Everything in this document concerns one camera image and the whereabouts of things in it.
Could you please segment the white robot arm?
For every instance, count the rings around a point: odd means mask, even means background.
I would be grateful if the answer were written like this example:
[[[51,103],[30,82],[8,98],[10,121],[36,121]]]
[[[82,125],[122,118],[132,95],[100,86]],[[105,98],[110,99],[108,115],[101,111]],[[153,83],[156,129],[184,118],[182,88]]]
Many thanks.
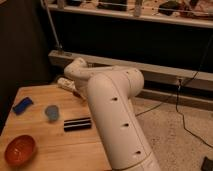
[[[88,106],[112,171],[161,171],[138,123],[130,99],[144,86],[133,67],[89,67],[82,58],[64,68],[76,89],[86,88]]]

